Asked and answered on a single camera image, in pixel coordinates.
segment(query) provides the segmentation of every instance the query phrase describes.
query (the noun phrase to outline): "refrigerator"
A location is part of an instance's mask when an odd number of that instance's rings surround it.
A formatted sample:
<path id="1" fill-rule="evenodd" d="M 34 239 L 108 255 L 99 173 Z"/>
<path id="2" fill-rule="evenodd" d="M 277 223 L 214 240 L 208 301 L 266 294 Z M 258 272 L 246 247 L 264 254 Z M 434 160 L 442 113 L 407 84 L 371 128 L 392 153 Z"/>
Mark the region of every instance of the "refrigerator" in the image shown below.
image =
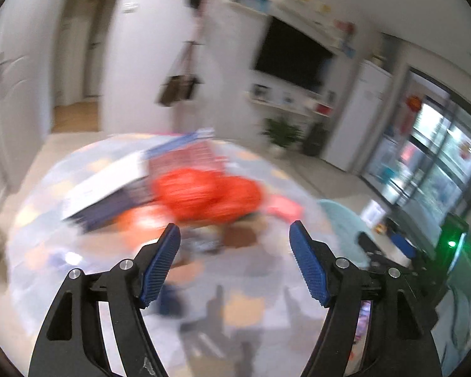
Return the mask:
<path id="1" fill-rule="evenodd" d="M 322 159 L 349 171 L 362 143 L 377 119 L 391 74 L 370 61 L 363 61 L 349 100 L 325 147 Z"/>

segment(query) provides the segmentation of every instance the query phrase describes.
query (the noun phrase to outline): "green plant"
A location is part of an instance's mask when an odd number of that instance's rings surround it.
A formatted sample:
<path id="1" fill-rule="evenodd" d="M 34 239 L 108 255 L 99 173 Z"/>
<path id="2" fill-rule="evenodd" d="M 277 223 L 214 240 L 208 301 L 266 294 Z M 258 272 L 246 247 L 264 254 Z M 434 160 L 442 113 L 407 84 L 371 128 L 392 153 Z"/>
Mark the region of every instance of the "green plant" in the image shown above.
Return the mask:
<path id="1" fill-rule="evenodd" d="M 268 136 L 271 143 L 284 148 L 297 142 L 301 136 L 300 129 L 289 124 L 283 117 L 279 119 L 265 119 L 265 129 L 262 134 Z"/>

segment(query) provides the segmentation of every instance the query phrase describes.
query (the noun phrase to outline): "tiled floor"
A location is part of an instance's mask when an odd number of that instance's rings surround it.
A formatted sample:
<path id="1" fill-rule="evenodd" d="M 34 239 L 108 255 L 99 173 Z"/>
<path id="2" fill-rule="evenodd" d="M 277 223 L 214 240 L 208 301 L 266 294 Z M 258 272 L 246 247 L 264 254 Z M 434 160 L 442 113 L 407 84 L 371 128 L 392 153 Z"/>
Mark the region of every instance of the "tiled floor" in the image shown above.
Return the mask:
<path id="1" fill-rule="evenodd" d="M 98 102 L 85 101 L 54 108 L 52 133 L 98 131 Z"/>
<path id="2" fill-rule="evenodd" d="M 59 133 L 46 140 L 17 194 L 10 195 L 0 214 L 0 227 L 8 232 L 26 196 L 45 173 L 66 155 L 89 143 L 104 139 L 103 133 Z M 335 199 L 360 212 L 371 198 L 372 191 L 358 177 L 347 174 L 318 158 L 288 152 L 283 159 L 272 159 L 265 150 L 252 149 L 284 170 L 307 191 L 318 198 Z M 19 371 L 27 374 L 34 341 L 26 337 L 14 309 L 6 285 L 0 285 L 0 346 Z"/>

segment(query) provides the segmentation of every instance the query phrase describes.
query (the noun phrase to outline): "wooden floor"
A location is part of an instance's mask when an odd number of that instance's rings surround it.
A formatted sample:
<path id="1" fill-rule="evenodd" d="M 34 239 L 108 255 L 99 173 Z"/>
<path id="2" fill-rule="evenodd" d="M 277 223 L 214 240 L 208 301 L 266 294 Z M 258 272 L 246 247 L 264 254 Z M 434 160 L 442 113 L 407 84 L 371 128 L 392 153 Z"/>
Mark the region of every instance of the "wooden floor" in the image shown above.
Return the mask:
<path id="1" fill-rule="evenodd" d="M 99 132 L 98 102 L 55 107 L 52 133 L 68 132 Z"/>

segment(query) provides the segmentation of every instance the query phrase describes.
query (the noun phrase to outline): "television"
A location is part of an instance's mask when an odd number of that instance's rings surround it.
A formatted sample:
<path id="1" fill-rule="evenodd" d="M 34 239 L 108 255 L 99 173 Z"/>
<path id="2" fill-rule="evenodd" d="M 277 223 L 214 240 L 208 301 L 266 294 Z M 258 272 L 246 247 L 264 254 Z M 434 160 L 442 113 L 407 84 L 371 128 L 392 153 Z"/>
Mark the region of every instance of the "television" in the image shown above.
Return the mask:
<path id="1" fill-rule="evenodd" d="M 324 46 L 272 17 L 254 69 L 319 92 L 332 57 Z"/>

